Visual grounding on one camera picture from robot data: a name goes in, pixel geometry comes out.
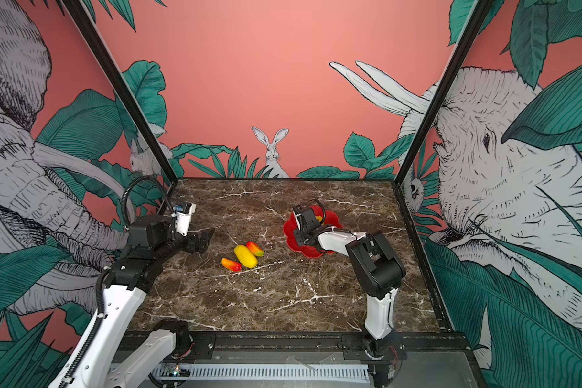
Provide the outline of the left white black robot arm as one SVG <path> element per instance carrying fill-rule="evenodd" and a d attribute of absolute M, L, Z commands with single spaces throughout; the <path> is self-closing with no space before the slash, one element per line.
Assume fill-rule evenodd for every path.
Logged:
<path fill-rule="evenodd" d="M 192 352 L 187 323 L 174 318 L 161 323 L 118 367 L 111 367 L 164 263 L 179 252 L 207 251 L 214 230 L 191 231 L 191 218 L 185 213 L 152 214 L 129 225 L 119 260 L 96 282 L 93 320 L 51 387 L 138 387 L 166 357 L 183 358 Z"/>

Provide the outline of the red yellow fake mango front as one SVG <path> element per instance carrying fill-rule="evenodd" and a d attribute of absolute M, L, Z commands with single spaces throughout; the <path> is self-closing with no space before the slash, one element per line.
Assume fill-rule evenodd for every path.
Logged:
<path fill-rule="evenodd" d="M 241 272 L 243 268 L 241 263 L 234 260 L 229 260 L 228 258 L 222 258 L 221 265 L 234 273 Z"/>

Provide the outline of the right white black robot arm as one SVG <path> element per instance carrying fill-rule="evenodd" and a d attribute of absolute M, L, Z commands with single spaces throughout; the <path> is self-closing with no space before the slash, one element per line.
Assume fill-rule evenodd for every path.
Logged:
<path fill-rule="evenodd" d="M 319 200 L 315 203 L 321 209 L 320 217 L 310 205 L 293 208 L 296 244 L 323 255 L 333 252 L 349 258 L 367 300 L 362 329 L 366 355 L 374 360 L 403 360 L 406 351 L 402 336 L 395 329 L 394 305 L 406 275 L 404 264 L 381 231 L 354 232 L 327 224 L 327 211 Z"/>

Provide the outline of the red green fake mango back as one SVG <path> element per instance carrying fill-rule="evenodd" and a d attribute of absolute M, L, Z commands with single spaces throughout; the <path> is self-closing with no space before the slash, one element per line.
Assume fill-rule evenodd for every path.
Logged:
<path fill-rule="evenodd" d="M 262 257 L 264 255 L 264 250 L 261 249 L 255 242 L 248 242 L 246 247 L 255 257 Z"/>

